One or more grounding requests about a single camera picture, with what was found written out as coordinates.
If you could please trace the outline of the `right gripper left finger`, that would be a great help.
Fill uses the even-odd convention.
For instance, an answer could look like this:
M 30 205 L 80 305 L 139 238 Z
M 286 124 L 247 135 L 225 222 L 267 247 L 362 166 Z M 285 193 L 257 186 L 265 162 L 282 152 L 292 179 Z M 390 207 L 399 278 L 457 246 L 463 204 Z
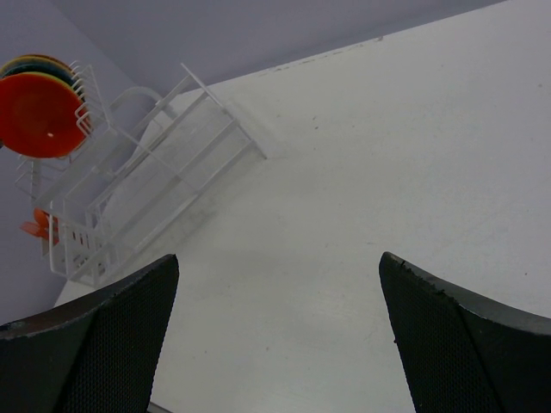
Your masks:
M 152 388 L 179 280 L 166 255 L 1 327 L 3 412 L 160 412 Z

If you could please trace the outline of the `orange plastic bowl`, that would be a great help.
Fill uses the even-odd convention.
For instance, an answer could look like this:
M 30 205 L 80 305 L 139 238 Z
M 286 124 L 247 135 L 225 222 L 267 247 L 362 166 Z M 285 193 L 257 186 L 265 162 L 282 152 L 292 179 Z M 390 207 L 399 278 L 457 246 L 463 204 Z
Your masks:
M 65 82 L 39 72 L 1 80 L 1 141 L 34 158 L 64 157 L 85 140 L 77 124 L 89 118 L 84 100 Z

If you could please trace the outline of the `lime green bowl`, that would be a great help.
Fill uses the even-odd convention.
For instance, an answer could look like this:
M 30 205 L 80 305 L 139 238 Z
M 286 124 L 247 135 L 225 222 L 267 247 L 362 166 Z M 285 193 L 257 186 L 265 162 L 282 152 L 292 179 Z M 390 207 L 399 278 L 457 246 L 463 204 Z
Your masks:
M 70 87 L 74 87 L 75 84 L 72 74 L 66 68 L 49 60 L 41 59 L 20 59 L 9 62 L 1 69 L 1 78 L 31 72 L 56 77 Z

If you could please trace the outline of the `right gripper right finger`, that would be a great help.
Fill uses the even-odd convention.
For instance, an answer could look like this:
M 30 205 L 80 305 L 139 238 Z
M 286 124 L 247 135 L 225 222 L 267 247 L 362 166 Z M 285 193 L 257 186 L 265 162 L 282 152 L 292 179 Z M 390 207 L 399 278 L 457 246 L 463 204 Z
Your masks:
M 386 252 L 381 288 L 417 412 L 548 412 L 550 320 Z

